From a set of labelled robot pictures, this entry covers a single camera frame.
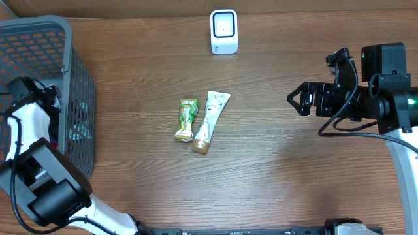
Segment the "white tube gold cap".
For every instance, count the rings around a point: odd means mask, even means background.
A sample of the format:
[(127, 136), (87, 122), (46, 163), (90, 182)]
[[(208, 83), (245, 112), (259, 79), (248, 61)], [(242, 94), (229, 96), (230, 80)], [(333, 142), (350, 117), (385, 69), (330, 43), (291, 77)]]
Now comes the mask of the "white tube gold cap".
[(230, 97), (231, 95), (229, 93), (221, 93), (217, 91), (208, 92), (204, 119), (195, 136), (195, 139), (193, 140), (193, 151), (201, 154), (208, 153), (214, 127), (216, 126), (216, 123)]

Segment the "green snack packet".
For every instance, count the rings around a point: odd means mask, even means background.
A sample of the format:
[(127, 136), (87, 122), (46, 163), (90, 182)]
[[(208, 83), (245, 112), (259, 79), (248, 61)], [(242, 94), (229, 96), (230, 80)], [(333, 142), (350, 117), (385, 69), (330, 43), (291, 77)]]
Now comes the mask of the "green snack packet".
[(197, 99), (181, 99), (179, 126), (175, 139), (179, 142), (189, 142), (194, 139), (192, 125), (199, 112), (200, 104)]

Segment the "teal snack packet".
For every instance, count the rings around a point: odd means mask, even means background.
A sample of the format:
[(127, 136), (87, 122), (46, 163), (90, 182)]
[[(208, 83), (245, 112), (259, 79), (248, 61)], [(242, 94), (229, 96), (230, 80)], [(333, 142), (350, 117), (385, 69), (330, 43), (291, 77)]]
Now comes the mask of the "teal snack packet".
[(69, 138), (75, 141), (79, 141), (83, 138), (91, 139), (88, 105), (86, 103), (75, 104), (72, 102), (71, 113)]

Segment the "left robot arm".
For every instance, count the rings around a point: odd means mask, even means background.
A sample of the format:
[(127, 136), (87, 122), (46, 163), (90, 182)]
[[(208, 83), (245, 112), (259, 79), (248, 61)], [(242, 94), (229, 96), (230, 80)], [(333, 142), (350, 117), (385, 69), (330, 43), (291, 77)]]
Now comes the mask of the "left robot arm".
[(85, 175), (51, 142), (61, 113), (57, 87), (20, 76), (6, 88), (13, 102), (3, 112), (11, 134), (1, 188), (19, 224), (34, 234), (67, 226), (92, 234), (151, 234), (139, 220), (99, 200)]

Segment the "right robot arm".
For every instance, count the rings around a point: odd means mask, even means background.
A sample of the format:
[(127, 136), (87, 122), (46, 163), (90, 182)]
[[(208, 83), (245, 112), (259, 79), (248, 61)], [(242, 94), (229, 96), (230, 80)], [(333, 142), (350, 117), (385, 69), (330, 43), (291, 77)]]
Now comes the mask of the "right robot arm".
[(348, 48), (326, 55), (333, 83), (304, 82), (287, 96), (302, 116), (311, 107), (327, 122), (322, 137), (385, 141), (394, 163), (405, 233), (417, 233), (417, 88), (407, 72), (404, 43), (366, 46), (358, 71)]

